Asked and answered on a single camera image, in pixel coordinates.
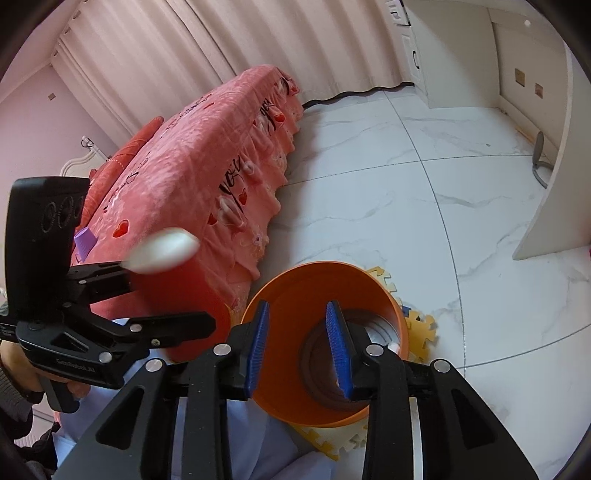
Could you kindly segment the person's left hand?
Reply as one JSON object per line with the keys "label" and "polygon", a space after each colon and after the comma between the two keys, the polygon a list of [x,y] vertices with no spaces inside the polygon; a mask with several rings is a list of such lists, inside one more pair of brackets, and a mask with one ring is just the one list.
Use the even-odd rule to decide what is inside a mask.
{"label": "person's left hand", "polygon": [[69,392],[78,399],[86,397],[91,390],[90,385],[36,369],[27,359],[21,346],[16,343],[1,342],[1,366],[11,379],[26,393],[43,392],[42,379],[65,384]]}

